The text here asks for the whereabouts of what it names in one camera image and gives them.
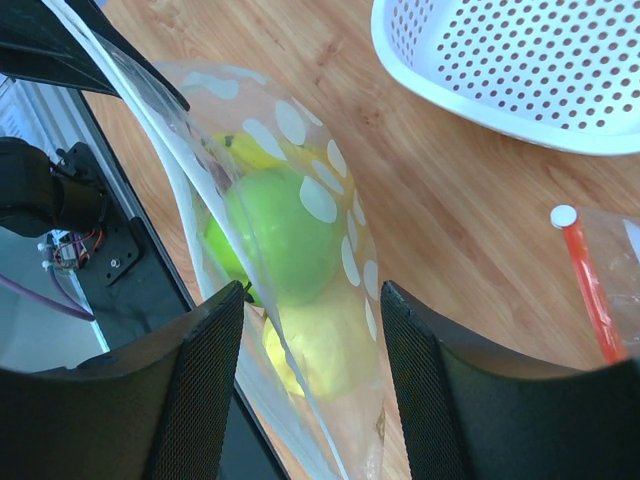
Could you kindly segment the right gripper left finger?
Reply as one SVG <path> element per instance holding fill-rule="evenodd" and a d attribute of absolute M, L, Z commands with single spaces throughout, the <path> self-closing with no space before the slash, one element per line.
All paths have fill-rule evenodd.
<path fill-rule="evenodd" d="M 1 373 L 5 479 L 213 479 L 243 326 L 232 282 L 73 369 Z"/>

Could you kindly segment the clear dotted zip bag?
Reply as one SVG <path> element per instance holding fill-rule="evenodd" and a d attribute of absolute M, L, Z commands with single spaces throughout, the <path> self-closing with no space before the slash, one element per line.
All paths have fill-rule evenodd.
<path fill-rule="evenodd" d="M 309 479 L 379 478 L 376 249 L 331 132 L 258 72 L 181 60 L 154 77 L 71 3 L 47 8 L 151 140 L 202 296 L 244 288 L 236 378 L 268 432 Z"/>

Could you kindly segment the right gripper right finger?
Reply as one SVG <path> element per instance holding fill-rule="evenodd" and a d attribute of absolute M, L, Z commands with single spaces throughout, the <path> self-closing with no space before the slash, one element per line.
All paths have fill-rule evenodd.
<path fill-rule="evenodd" d="M 384 337 L 415 479 L 635 479 L 639 362 L 580 371 L 504 347 L 381 289 Z"/>

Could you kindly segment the green fake apple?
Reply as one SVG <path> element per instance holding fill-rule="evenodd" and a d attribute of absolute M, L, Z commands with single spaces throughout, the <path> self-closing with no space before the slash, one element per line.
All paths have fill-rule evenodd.
<path fill-rule="evenodd" d="M 263 263 L 276 295 L 296 305 L 314 299 L 332 279 L 343 238 L 338 207 L 328 189 L 305 175 L 224 196 L 229 222 L 253 264 Z"/>

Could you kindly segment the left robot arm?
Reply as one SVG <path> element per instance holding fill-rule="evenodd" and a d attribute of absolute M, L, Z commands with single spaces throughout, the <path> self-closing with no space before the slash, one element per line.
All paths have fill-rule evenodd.
<path fill-rule="evenodd" d="M 69 7 L 96 34 L 136 61 L 182 107 L 184 96 L 111 24 L 94 1 Z M 1 4 L 1 72 L 56 87 L 113 96 L 96 63 L 41 1 Z M 91 231 L 104 216 L 100 188 L 54 166 L 42 150 L 17 137 L 1 139 L 1 225 L 23 237 L 52 229 Z"/>

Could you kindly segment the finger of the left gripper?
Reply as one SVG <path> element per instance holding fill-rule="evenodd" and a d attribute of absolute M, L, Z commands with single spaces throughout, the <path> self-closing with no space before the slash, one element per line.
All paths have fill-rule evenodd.
<path fill-rule="evenodd" d="M 96 2 L 70 1 L 68 5 L 95 34 L 137 62 L 182 107 L 190 108 L 184 96 L 125 39 Z M 118 95 L 80 43 L 41 1 L 1 3 L 1 73 L 20 80 Z"/>

